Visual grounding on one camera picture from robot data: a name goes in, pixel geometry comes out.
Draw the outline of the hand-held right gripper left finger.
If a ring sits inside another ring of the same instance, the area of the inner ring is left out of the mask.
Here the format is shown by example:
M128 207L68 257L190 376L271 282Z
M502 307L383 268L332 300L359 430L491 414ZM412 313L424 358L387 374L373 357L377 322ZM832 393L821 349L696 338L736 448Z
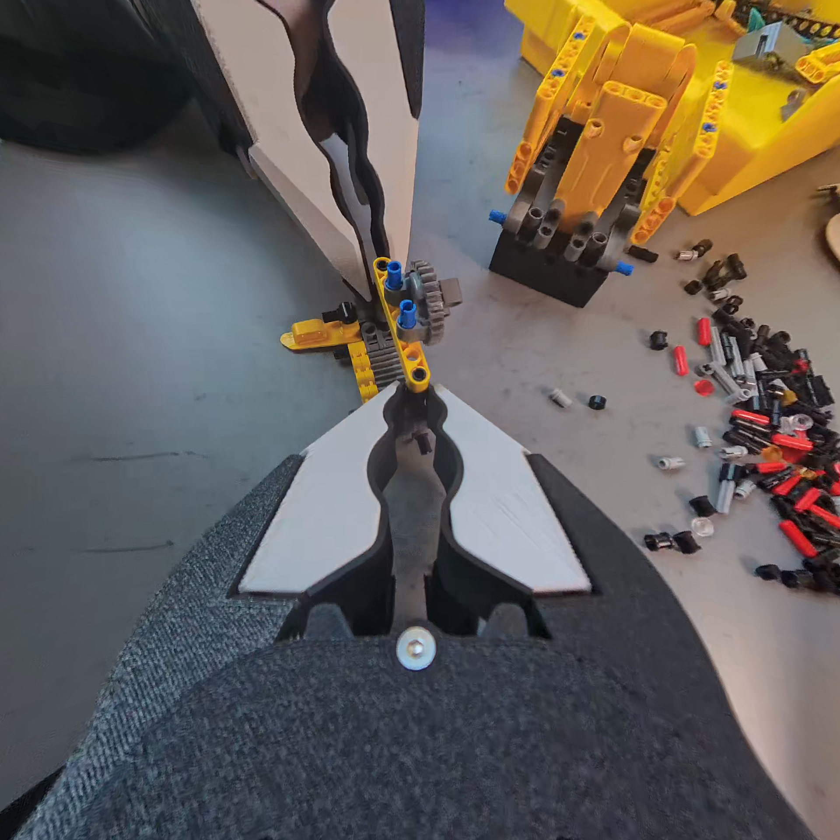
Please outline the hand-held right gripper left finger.
M301 453L238 577L238 596L296 603L280 634L315 606L337 606L355 636L392 628L393 540L384 490L397 469L403 388L388 385Z

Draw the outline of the yellow plastic storage bin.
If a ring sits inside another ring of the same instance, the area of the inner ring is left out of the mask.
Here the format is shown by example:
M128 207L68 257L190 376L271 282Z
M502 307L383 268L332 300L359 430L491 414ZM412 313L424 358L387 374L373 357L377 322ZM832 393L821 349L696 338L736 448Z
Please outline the yellow plastic storage bin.
M838 2L771 3L838 22ZM733 66L717 150L677 204L689 215L702 214L838 144L838 76L814 86L796 72L795 65L761 67L731 61L738 40L765 25L769 24L752 11L746 27L735 20L733 24L703 24L689 37L700 48L699 72L724 59ZM804 39L812 51L838 41ZM809 97L782 122L781 106L795 88L805 88Z

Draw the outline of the long black lego beam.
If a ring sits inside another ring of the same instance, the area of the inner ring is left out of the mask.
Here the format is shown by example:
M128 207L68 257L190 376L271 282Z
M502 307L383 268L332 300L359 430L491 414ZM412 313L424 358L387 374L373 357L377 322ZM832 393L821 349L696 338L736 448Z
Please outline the long black lego beam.
M765 24L783 22L806 39L837 40L839 38L838 22L811 17L809 14L786 11L782 7L772 5L771 2L735 2L730 17L741 26L746 27L752 11L761 16Z

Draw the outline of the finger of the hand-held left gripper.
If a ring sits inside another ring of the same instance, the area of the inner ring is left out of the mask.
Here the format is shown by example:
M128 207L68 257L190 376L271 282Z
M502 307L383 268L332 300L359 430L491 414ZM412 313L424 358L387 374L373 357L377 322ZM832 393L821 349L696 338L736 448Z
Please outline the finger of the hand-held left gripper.
M412 115L390 2L338 1L329 32L358 88L369 127L366 156L384 197L392 259L406 261L412 230L418 120Z
M257 175L362 299L372 297L363 224L325 51L325 2L197 1L193 10L250 135Z

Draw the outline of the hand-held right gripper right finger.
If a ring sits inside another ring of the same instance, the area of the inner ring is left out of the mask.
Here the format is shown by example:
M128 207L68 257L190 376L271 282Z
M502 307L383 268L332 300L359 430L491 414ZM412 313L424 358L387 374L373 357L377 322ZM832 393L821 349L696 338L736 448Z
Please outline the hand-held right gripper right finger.
M455 636L549 636L540 603L592 593L540 480L553 467L442 385L427 422L444 490L427 619Z

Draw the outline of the yellow lego beam with black pins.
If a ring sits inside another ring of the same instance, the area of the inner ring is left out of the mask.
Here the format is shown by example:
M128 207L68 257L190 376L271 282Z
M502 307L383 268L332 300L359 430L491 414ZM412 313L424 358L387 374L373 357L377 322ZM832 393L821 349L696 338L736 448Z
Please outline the yellow lego beam with black pins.
M391 334L393 345L402 368L406 388L415 394L424 393L430 383L431 374L428 368L423 345L419 341L401 339L397 333L397 318L400 309L392 305L385 298L385 280L389 258L377 258L373 261L374 287L379 298L382 313Z

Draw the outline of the large yellow black lego model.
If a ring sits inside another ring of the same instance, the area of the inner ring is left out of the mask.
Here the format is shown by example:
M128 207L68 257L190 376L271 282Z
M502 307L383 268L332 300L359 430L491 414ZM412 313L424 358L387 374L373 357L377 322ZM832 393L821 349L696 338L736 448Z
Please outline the large yellow black lego model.
M643 246L717 150L732 63L699 72L690 35L732 25L734 2L684 36L638 23L669 2L505 2L542 79L505 189L490 271L583 308Z

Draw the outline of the grey yellow lego rack assembly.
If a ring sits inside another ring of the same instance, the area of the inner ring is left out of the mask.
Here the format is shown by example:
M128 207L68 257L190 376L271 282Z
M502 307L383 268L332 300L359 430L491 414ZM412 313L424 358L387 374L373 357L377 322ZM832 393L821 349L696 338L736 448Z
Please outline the grey yellow lego rack assembly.
M295 353L332 351L337 361L351 368L362 403L389 385L399 385L404 395L396 422L398 439L404 444L414 441L421 455L433 452L426 396L405 384L401 351L373 305L343 301L320 318L295 322L280 342Z

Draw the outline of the pile of small lego pins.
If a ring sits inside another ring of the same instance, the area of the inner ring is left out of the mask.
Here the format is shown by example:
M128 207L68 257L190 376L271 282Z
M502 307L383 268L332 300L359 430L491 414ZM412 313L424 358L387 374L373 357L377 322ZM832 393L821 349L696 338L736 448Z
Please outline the pile of small lego pins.
M800 559L784 570L758 565L754 575L790 590L839 594L839 437L832 428L835 400L815 373L809 351L741 315L743 299L730 288L748 273L736 253L714 261L685 284L714 306L696 320L696 341L708 359L694 370L700 396L718 393L728 405L721 433L717 492L689 499L694 517L683 532L651 532L643 544L692 555L714 533L714 518L729 515L736 501L764 494L778 530Z

